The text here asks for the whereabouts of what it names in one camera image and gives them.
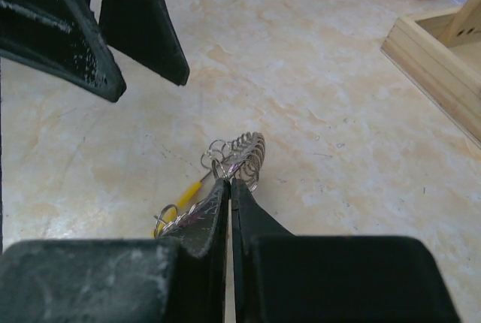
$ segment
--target metal whisk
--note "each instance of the metal whisk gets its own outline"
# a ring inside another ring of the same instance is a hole
[[[251,192],[257,188],[259,171],[265,158],[265,139],[261,133],[245,133],[233,141],[215,140],[209,145],[208,150],[202,154],[201,164],[213,173],[214,178],[222,177],[225,180],[232,178],[242,179],[246,182]],[[180,215],[179,207],[169,204],[162,212],[155,216],[156,226],[153,236],[160,237],[166,231],[176,227],[184,218],[193,214],[204,201],[192,205],[188,212]],[[165,219],[170,213],[171,219]]]

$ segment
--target spring whisk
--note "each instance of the spring whisk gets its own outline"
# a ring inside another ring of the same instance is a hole
[[[233,141],[215,140],[207,151],[201,156],[201,164],[212,171],[214,178],[222,177],[225,180],[232,178],[242,179],[251,192],[256,189],[259,181],[259,172],[265,158],[265,139],[261,133],[245,133]],[[159,237],[166,231],[178,226],[184,218],[193,214],[204,201],[199,201],[191,206],[188,212],[178,214],[178,207],[169,204],[162,212],[155,216],[156,226],[153,235]],[[164,217],[169,210],[174,210],[174,218],[166,222]]]

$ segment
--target yellow handle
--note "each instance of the yellow handle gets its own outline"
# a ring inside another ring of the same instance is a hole
[[[192,197],[195,195],[195,193],[197,193],[199,191],[199,189],[202,187],[202,183],[201,182],[196,182],[194,184],[192,184],[187,190],[185,193],[183,193],[182,197],[180,197],[179,201],[177,202],[177,209],[178,210],[181,210],[183,209],[187,203],[192,199]],[[174,220],[175,218],[175,209],[169,209],[164,217],[162,218],[162,220],[164,222],[171,222],[172,220]],[[164,225],[161,223],[161,225],[159,226],[159,231],[162,229]]]

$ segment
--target metal coil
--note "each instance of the metal coil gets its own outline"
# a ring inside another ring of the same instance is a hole
[[[261,133],[245,133],[233,141],[215,140],[201,157],[201,164],[206,169],[211,169],[214,178],[222,177],[231,181],[233,178],[243,180],[249,190],[253,192],[259,182],[259,172],[264,164],[265,139]],[[188,212],[178,214],[177,206],[170,204],[166,206],[159,216],[154,230],[155,237],[160,237],[172,228],[177,227],[182,220],[192,215],[204,200],[191,206]],[[175,219],[171,222],[163,220],[168,210],[175,209]]]

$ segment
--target whisk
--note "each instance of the whisk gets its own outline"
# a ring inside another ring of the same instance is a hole
[[[192,197],[194,192],[201,187],[201,182],[205,180],[210,173],[215,179],[222,177],[225,180],[232,178],[242,179],[245,181],[251,192],[257,188],[259,181],[259,171],[265,158],[265,139],[261,133],[245,133],[235,140],[215,140],[204,154],[201,156],[201,165],[210,171],[194,184],[180,200],[182,204],[188,201],[187,197]],[[162,212],[155,216],[156,226],[153,231],[155,238],[160,237],[166,231],[179,225],[186,217],[192,215],[204,201],[199,201],[191,206],[188,212],[179,215],[178,207],[181,204],[169,204]]]

